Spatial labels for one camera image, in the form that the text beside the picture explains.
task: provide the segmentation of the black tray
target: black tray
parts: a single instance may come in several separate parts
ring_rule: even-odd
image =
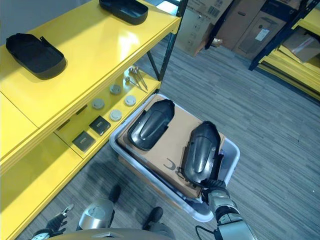
[[[136,0],[99,0],[100,6],[132,25],[142,24],[148,16],[148,7]]]
[[[6,49],[14,59],[42,80],[60,74],[66,67],[65,56],[43,36],[17,33],[6,39]]]

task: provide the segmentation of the gray carpet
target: gray carpet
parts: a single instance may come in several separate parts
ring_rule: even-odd
[[[166,41],[152,53],[164,56]],[[148,58],[138,63],[152,73]],[[160,92],[187,111],[214,122],[241,152],[228,189],[260,240],[320,239],[320,104],[220,47],[192,58],[174,49]],[[83,209],[119,183],[122,194],[112,227],[140,228],[151,209],[164,209],[162,221],[178,240],[198,239],[195,225],[213,230],[169,205],[118,162],[107,143],[25,229],[25,240],[74,203],[66,232],[73,232]],[[214,237],[201,232],[202,239]]]

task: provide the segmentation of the plastic bin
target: plastic bin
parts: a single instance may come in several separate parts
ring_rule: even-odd
[[[150,96],[144,104],[142,104],[136,111],[134,111],[110,136],[109,142],[111,147],[123,157],[133,168],[135,168],[140,174],[142,174],[150,183],[155,186],[159,191],[165,194],[168,199],[180,206],[185,212],[190,214],[195,220],[205,223],[213,219],[214,215],[209,206],[203,202],[200,198],[187,198],[181,192],[174,190],[169,187],[164,179],[159,176],[155,176],[154,172],[151,172],[144,165],[135,160],[129,153],[125,151],[116,141],[121,131],[131,122],[131,120],[139,114],[139,112],[149,103],[153,98]],[[225,184],[228,185],[230,178],[235,170],[235,167],[239,161],[240,150],[232,141],[225,138],[222,146],[223,150],[223,161],[221,164],[218,178],[224,180]]]

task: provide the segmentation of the gray round disc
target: gray round disc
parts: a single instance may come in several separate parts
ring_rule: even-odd
[[[105,106],[105,102],[101,98],[96,98],[92,101],[92,107],[94,109],[100,110]]]
[[[110,86],[110,93],[112,93],[114,95],[118,95],[119,93],[121,93],[121,86],[119,86],[117,84],[112,84]]]
[[[121,111],[120,110],[118,110],[118,109],[115,109],[115,110],[112,110],[111,112],[110,112],[110,119],[112,120],[112,121],[119,121],[120,119],[121,119],[121,117],[122,117],[122,113],[121,113]]]
[[[129,95],[129,96],[125,97],[125,99],[124,99],[125,105],[127,105],[129,107],[132,107],[133,105],[135,105],[136,102],[137,102],[136,97],[133,95]]]

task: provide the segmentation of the yellow shelf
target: yellow shelf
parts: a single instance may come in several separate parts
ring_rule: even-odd
[[[126,119],[135,109],[137,109],[146,99],[150,96],[156,89],[160,88],[160,83],[158,80],[152,78],[146,73],[141,73],[145,83],[148,86],[148,93],[145,93],[133,84],[126,84],[124,78],[128,76],[128,71],[126,70],[124,76],[121,76],[117,81],[113,82],[119,86],[122,86],[121,93],[119,95],[113,95],[110,93],[110,88],[107,87],[101,93],[99,93],[96,98],[104,100],[104,108],[96,110],[92,107],[92,102],[87,104],[87,107],[78,115],[73,115],[70,121],[64,125],[60,130],[56,130],[55,133],[68,144],[79,156],[86,158],[91,154],[91,148],[94,149],[96,146],[100,145],[101,142],[106,142],[109,138],[109,133],[112,133],[122,122]],[[136,103],[134,106],[125,105],[125,98],[129,95],[135,96]],[[120,110],[122,113],[122,118],[120,121],[112,121],[109,118],[110,112],[114,109]],[[102,116],[110,124],[110,128],[105,134],[100,136],[93,129],[89,127],[89,124],[98,116]],[[82,132],[86,131],[91,137],[95,139],[95,143],[86,152],[81,151],[72,141]]]
[[[32,75],[4,45],[0,47],[0,91],[38,127],[1,156],[1,175],[167,34],[177,32],[179,17],[141,2],[148,6],[148,16],[139,25],[118,19],[92,0],[31,30],[38,38],[44,36],[67,60],[66,69],[49,80]],[[20,126],[14,131],[21,131]]]
[[[313,32],[320,36],[320,10],[314,8],[311,12],[303,19],[300,19],[294,26],[295,29],[297,26],[303,27],[304,29]]]
[[[88,103],[87,108],[72,116],[59,131],[50,134],[1,176],[1,239],[14,239],[108,141],[113,130],[160,87],[158,80],[145,73],[142,76],[148,86],[147,92],[124,85],[120,95],[111,96],[107,87],[96,96],[104,99],[103,109],[94,110],[91,102]],[[136,104],[132,107],[124,104],[129,95],[136,97]],[[108,118],[113,109],[122,112],[122,119],[118,122]],[[99,115],[111,123],[102,136],[88,127]],[[96,140],[86,153],[72,144],[73,138],[82,131]]]
[[[304,91],[305,93],[309,94],[313,98],[320,100],[320,94],[318,92],[315,92],[313,89],[310,89],[308,86],[304,85],[300,81],[292,78],[291,76],[288,76],[285,72],[282,72],[277,68],[265,65],[263,63],[259,64],[258,67],[270,74],[277,76],[278,78],[286,81],[287,83],[295,86],[296,88]]]
[[[315,72],[316,74],[318,74],[320,76],[320,58],[318,57],[313,57],[311,58],[309,61],[307,62],[301,62],[300,59],[298,57],[296,57],[288,48],[286,48],[283,45],[280,45],[280,47],[278,48],[278,50],[282,53],[284,53],[285,55],[287,55],[289,58],[293,59],[294,61],[296,61],[297,63],[301,64],[303,66],[303,68],[306,68],[310,71]]]
[[[268,56],[265,56],[263,62],[279,69],[286,73],[286,75],[299,81],[300,84],[320,94],[320,75],[293,60],[283,52],[275,50]]]
[[[10,151],[38,128],[27,119],[2,93],[1,101],[1,146],[0,156],[7,156]]]
[[[15,239],[82,162],[52,133],[1,176],[1,239]]]

